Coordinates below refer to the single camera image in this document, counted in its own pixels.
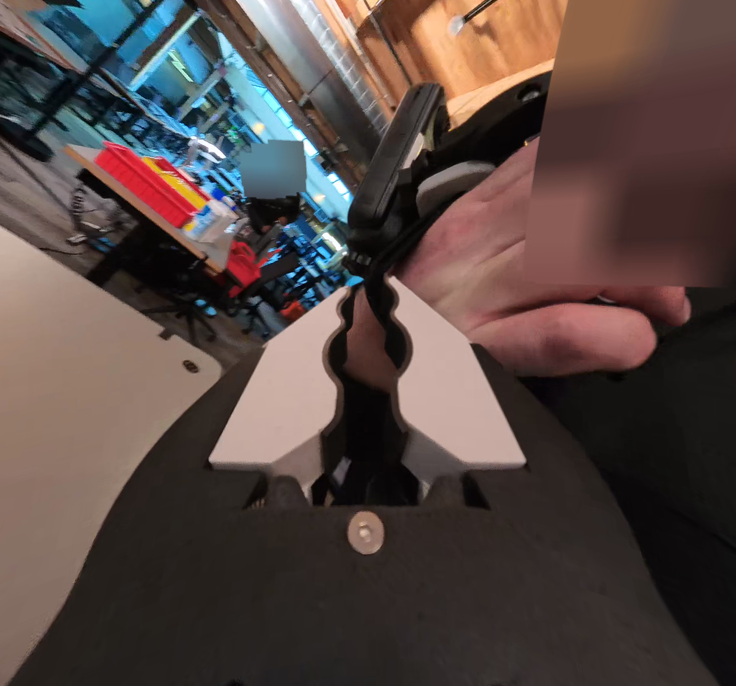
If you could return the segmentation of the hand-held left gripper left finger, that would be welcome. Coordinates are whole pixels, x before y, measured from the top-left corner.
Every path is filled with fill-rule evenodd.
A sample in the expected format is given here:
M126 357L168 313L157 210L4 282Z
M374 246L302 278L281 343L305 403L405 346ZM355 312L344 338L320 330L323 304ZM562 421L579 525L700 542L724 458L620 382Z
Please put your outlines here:
M325 472L321 435L338 415L330 343L345 327L342 287L269 340L208 457L217 471L290 476L311 501Z

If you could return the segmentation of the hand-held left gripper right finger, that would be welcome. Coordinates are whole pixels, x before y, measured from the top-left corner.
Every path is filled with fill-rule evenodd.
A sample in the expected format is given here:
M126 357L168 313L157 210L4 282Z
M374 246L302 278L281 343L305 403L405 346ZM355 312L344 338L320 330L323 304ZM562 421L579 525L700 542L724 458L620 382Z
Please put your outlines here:
M420 496L438 478L523 468L526 456L464 333L396 277L386 286L408 350L394 402L408 432L402 464Z

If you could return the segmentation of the person's right hand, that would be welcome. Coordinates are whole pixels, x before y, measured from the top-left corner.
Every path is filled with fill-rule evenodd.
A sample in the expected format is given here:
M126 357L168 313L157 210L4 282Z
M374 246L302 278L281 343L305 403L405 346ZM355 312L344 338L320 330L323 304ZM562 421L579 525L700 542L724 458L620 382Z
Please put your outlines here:
M529 281L526 223L539 142L453 203L394 274L516 376L639 368L657 347L655 323L679 327L691 318L686 289Z

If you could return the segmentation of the black office chair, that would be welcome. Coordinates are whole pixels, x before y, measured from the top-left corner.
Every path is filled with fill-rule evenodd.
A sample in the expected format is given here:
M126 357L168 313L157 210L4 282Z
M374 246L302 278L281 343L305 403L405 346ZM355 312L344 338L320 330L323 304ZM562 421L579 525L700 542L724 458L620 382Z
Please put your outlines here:
M205 308L209 305L204 258L197 258L181 246L159 245L150 258L138 267L137 293L151 292L165 303L143 310L148 317L170 314L187 324L189 342L199 346L198 328L203 328L209 342L218 339Z

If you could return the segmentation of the white blue packets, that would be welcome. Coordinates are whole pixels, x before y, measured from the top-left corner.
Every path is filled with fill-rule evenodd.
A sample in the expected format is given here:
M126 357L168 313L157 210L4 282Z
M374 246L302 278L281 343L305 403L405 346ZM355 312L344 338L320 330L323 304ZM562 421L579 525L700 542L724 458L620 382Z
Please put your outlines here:
M189 240L214 243L226 233L231 233L237 219L235 202L225 196L221 200L207 201L181 229Z

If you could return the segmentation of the yellow plastic bin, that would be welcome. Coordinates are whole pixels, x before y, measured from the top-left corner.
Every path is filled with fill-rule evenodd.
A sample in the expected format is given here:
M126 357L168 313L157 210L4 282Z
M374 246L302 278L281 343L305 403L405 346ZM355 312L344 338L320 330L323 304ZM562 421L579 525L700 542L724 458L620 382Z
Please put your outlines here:
M196 210L204 208L209 202L210 195L164 157L144 156L142 162L163 179L183 199L188 201Z

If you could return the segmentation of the wooden work table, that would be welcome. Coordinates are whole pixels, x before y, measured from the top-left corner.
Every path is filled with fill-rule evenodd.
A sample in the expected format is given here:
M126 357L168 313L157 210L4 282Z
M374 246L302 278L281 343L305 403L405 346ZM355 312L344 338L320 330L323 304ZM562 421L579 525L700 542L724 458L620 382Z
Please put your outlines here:
M175 228L143 203L131 191L109 176L94 162L101 148L88 148L69 144L62 148L78 167L77 179L101 197L114 200L122 211L133 218L132 230L103 257L87 274L92 284L103 287L115 274L128 269L139 258L148 256L160 243L174 242L197 258L204 258L207 273L225 274L225 267L233 240L232 234L221 236L214 243L189 240L181 228Z

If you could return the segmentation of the red plastic bin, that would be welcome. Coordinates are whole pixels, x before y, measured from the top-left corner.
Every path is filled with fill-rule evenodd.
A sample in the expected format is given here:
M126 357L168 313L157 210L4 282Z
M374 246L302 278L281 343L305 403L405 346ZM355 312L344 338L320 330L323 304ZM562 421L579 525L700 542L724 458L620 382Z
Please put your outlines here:
M94 162L165 221L181 228L199 210L154 174L141 158L131 148L105 141Z

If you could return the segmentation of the black metal shelving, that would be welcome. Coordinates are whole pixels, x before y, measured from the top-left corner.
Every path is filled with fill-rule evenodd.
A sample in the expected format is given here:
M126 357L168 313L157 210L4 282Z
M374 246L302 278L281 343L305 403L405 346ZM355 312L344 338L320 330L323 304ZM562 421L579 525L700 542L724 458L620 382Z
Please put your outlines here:
M106 67L70 92L88 64L39 20L2 19L2 114L22 124L59 104L53 123L62 129L62 111L69 111L92 128L105 127L127 137L146 113Z

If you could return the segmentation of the silver ventilation duct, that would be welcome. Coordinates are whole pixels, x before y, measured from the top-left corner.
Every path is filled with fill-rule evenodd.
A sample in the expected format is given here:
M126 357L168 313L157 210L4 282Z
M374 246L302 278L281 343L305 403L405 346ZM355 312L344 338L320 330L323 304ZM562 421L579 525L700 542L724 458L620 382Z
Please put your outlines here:
M234 1L345 147L357 158L371 157L391 113L354 36L318 0Z

